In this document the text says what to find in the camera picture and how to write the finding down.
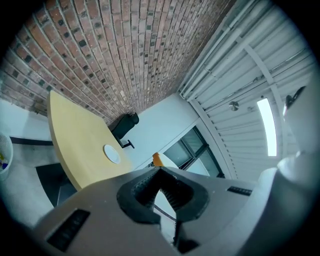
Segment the black baseboard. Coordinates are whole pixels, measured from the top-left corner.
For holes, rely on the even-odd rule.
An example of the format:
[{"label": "black baseboard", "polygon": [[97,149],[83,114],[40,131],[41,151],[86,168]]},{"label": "black baseboard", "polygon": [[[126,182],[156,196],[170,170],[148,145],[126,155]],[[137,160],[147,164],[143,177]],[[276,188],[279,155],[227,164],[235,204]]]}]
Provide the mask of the black baseboard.
[{"label": "black baseboard", "polygon": [[53,146],[52,141],[36,140],[27,138],[10,137],[13,144],[33,145],[33,146]]}]

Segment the black office chair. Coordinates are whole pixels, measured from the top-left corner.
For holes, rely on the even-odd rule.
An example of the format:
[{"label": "black office chair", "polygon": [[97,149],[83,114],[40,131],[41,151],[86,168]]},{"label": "black office chair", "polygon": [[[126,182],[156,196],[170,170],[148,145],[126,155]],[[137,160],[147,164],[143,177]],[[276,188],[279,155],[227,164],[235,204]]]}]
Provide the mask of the black office chair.
[{"label": "black office chair", "polygon": [[128,143],[123,145],[120,141],[137,123],[139,123],[139,117],[137,113],[132,115],[125,114],[124,117],[119,121],[116,127],[111,131],[116,141],[120,144],[121,148],[126,148],[135,146],[128,140]]}]

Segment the floor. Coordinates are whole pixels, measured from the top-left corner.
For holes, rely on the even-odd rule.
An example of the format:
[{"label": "floor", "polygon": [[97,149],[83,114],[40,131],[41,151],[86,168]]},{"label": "floor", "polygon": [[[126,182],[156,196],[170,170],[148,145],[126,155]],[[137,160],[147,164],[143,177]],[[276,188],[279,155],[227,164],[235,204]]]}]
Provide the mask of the floor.
[{"label": "floor", "polygon": [[0,189],[7,210],[15,220],[32,228],[54,208],[35,167],[58,162],[53,146],[13,144],[9,175],[0,181]]}]

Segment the trash bin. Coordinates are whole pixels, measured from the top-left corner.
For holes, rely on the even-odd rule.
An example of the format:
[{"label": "trash bin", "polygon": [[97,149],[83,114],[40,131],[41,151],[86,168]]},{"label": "trash bin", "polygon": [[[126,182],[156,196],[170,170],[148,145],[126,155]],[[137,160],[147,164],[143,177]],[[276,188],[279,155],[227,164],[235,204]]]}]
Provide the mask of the trash bin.
[{"label": "trash bin", "polygon": [[14,148],[9,136],[0,132],[0,181],[4,181],[14,156]]}]

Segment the brick wall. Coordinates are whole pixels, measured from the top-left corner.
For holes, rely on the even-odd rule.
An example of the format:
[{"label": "brick wall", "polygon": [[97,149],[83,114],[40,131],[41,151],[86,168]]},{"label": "brick wall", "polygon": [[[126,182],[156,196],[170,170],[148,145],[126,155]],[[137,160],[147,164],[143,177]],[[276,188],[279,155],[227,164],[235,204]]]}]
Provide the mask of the brick wall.
[{"label": "brick wall", "polygon": [[54,90],[108,125],[140,113],[177,91],[234,1],[48,0],[8,47],[1,98],[46,116]]}]

